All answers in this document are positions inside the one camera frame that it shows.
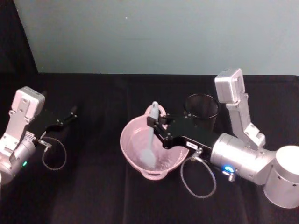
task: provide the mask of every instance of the table surface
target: table surface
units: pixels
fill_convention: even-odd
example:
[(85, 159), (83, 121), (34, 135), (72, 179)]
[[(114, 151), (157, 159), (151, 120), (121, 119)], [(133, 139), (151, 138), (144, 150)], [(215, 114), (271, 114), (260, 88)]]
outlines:
[[(204, 200), (185, 189), (179, 169), (163, 180), (142, 177), (122, 155), (124, 126), (154, 100), (168, 113), (182, 114), (193, 93), (216, 97), (215, 76), (39, 74), (4, 75), (1, 82), (1, 130), (18, 88), (48, 92), (45, 109), (65, 114), (78, 106), (78, 120), (59, 133), (68, 160), (61, 171), (48, 171), (38, 147), (14, 181), (3, 186), (0, 222), (5, 223), (201, 223), (297, 224), (298, 209), (271, 204), (262, 186), (237, 178), (229, 183), (214, 170), (216, 193)], [(266, 135), (266, 149), (299, 144), (299, 88), (295, 76), (245, 76), (252, 122)], [(221, 106), (215, 132), (232, 133), (228, 111)], [(209, 191), (211, 181), (199, 164), (188, 164), (185, 177), (194, 191)]]

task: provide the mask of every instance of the pink bowl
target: pink bowl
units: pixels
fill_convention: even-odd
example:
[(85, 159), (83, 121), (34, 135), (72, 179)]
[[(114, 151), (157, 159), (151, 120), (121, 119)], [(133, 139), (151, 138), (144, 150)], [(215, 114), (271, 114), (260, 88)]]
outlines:
[[(144, 115), (132, 119), (122, 130), (121, 150), (127, 161), (136, 170), (149, 180), (161, 180), (168, 172), (177, 168), (188, 155), (189, 150), (184, 147), (173, 147), (165, 149), (162, 142), (154, 136), (152, 151), (156, 156), (156, 165), (154, 168), (148, 167), (140, 160), (140, 153), (148, 144), (148, 135), (150, 127), (147, 126), (146, 118), (150, 113), (149, 106)], [(159, 105), (161, 115), (166, 115), (162, 106)]]

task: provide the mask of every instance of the blue light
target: blue light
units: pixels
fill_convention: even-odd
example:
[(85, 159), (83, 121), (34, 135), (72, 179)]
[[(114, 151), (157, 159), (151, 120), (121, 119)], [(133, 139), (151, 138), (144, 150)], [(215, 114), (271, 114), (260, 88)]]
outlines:
[(224, 170), (226, 170), (226, 171), (228, 171), (228, 172), (230, 172), (230, 173), (233, 173), (233, 172), (234, 172), (234, 169), (231, 168), (230, 166), (225, 166), (225, 167), (224, 167)]

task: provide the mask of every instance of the silver cylinder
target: silver cylinder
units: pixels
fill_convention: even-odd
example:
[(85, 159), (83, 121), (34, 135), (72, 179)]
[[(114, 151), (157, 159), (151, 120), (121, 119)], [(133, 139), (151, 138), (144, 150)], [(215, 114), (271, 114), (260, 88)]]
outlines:
[(8, 184), (16, 176), (23, 166), (23, 163), (35, 152), (35, 145), (32, 139), (25, 136), (19, 146), (10, 157), (1, 158), (0, 172), (2, 184)]
[(275, 153), (261, 148), (253, 150), (243, 141), (223, 133), (213, 146), (211, 163), (231, 167), (236, 175), (256, 184), (265, 184)]
[(276, 159), (264, 187), (266, 197), (282, 208), (299, 206), (299, 147), (285, 146), (276, 153)]

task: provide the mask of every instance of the wall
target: wall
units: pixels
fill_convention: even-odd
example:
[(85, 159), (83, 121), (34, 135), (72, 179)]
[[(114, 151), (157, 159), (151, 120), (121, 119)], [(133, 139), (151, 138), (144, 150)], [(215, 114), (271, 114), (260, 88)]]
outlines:
[(39, 72), (299, 75), (299, 1), (15, 0)]

